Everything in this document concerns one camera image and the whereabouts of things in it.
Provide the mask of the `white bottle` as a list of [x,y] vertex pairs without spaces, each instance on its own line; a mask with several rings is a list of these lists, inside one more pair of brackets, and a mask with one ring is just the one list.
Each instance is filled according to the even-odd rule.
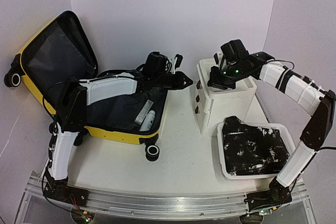
[[145,131],[149,131],[153,125],[155,119],[155,111],[151,110],[148,112],[148,114],[146,115],[141,127],[140,127],[140,132],[145,132]]

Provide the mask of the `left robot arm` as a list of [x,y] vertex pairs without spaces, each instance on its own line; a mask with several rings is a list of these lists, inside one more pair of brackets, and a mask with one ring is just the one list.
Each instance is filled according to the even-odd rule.
[[158,159],[156,142],[167,92],[183,90],[193,82],[179,71],[182,59],[152,52],[134,70],[108,70],[93,79],[70,78],[61,83],[49,127],[49,160],[42,182],[46,199],[86,205],[88,191],[68,184],[72,148],[86,135],[142,144],[148,161]]

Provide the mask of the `white cosmetic tube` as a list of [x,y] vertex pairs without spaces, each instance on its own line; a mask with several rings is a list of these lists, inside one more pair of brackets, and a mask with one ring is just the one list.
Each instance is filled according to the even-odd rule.
[[139,114],[135,118],[135,123],[141,125],[147,115],[147,113],[150,111],[151,107],[153,105],[153,101],[147,100],[142,109],[140,110]]

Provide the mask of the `yellow cartoon print suitcase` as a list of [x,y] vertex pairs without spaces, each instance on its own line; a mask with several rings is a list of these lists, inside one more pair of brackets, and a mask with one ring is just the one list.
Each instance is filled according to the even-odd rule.
[[4,77],[7,87],[24,83],[53,118],[63,81],[93,79],[98,62],[81,23],[65,11],[36,34],[15,56]]

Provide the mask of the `white perforated plastic basket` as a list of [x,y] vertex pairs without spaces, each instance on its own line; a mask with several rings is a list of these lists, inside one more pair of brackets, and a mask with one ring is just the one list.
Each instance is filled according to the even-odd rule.
[[217,126],[219,161],[231,180],[276,176],[295,150],[287,128],[276,123],[242,123]]

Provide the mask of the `white drawer cabinet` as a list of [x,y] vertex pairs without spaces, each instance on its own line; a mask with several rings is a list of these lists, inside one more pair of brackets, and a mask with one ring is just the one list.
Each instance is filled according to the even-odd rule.
[[193,109],[203,137],[216,136],[217,125],[227,117],[234,115],[243,121],[257,90],[257,85],[251,77],[238,81],[234,90],[209,87],[207,83],[213,66],[214,59],[203,59],[196,65]]

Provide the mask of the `black white patterned garment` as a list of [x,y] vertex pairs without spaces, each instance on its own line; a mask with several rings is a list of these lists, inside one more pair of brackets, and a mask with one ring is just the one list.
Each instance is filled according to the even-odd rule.
[[225,167],[231,176],[276,174],[290,156],[274,127],[250,126],[230,116],[224,121],[222,136]]

